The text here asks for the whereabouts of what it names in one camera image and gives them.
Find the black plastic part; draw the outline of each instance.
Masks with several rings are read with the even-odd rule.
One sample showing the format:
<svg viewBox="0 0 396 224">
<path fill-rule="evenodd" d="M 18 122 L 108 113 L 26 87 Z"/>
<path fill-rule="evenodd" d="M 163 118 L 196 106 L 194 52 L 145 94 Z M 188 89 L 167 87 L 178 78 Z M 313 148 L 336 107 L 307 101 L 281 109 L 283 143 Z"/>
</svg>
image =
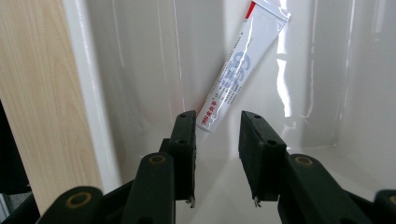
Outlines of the black plastic part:
<svg viewBox="0 0 396 224">
<path fill-rule="evenodd" d="M 396 223 L 396 190 L 380 190 L 375 196 L 375 208 L 382 223 Z"/>
<path fill-rule="evenodd" d="M 247 175 L 252 198 L 277 201 L 286 144 L 261 116 L 243 111 L 239 157 Z"/>
<path fill-rule="evenodd" d="M 160 152 L 174 158 L 176 200 L 194 200 L 195 189 L 195 111 L 177 116 L 170 139 L 163 139 Z"/>
<path fill-rule="evenodd" d="M 31 191 L 20 153 L 0 101 L 0 193 L 20 194 Z"/>
<path fill-rule="evenodd" d="M 283 224 L 305 224 L 303 213 L 290 188 L 282 188 L 277 211 Z"/>
<path fill-rule="evenodd" d="M 346 191 L 352 201 L 359 207 L 359 209 L 366 215 L 373 223 L 386 223 L 384 217 L 380 216 L 375 208 L 374 203 L 359 197 L 356 194 Z"/>
<path fill-rule="evenodd" d="M 35 224 L 39 217 L 35 197 L 31 194 L 2 224 Z"/>
<path fill-rule="evenodd" d="M 133 183 L 132 180 L 103 196 L 100 212 L 105 214 L 106 224 L 120 223 Z"/>
<path fill-rule="evenodd" d="M 174 160 L 167 153 L 142 159 L 121 224 L 175 223 Z"/>
<path fill-rule="evenodd" d="M 288 156 L 284 176 L 306 223 L 372 223 L 314 158 Z"/>
<path fill-rule="evenodd" d="M 104 216 L 98 213 L 103 194 L 93 187 L 70 189 L 47 210 L 39 224 L 100 224 Z"/>
</svg>

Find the glossy white surface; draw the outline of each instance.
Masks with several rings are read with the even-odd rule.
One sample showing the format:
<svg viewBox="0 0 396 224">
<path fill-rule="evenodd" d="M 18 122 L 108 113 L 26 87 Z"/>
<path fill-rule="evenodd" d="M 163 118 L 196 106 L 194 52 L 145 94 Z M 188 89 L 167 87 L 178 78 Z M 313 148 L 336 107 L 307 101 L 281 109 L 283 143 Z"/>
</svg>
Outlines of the glossy white surface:
<svg viewBox="0 0 396 224">
<path fill-rule="evenodd" d="M 319 159 L 372 200 L 396 189 L 396 2 L 278 0 L 290 24 L 215 133 L 198 145 L 196 208 L 177 223 L 278 223 L 254 208 L 238 159 L 241 110 L 265 117 L 290 152 Z M 134 178 L 177 114 L 199 110 L 249 1 L 64 1 L 105 191 Z"/>
</svg>

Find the wooden board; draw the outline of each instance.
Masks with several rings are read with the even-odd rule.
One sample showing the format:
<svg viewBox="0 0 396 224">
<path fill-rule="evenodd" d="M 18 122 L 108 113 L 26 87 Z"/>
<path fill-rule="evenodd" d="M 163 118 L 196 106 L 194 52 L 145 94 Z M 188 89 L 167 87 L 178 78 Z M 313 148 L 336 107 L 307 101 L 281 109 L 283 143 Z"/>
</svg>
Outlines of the wooden board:
<svg viewBox="0 0 396 224">
<path fill-rule="evenodd" d="M 0 98 L 41 213 L 101 187 L 61 0 L 0 1 Z"/>
</svg>

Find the toothpaste tube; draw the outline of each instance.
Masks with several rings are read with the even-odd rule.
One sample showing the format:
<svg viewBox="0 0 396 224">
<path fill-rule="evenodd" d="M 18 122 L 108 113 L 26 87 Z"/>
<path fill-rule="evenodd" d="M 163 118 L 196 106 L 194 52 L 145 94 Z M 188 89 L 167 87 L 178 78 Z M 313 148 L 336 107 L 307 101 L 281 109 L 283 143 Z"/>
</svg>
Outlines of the toothpaste tube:
<svg viewBox="0 0 396 224">
<path fill-rule="evenodd" d="M 204 106 L 197 126 L 214 132 L 260 58 L 288 22 L 288 11 L 274 0 L 253 0 L 230 58 L 224 64 Z"/>
</svg>

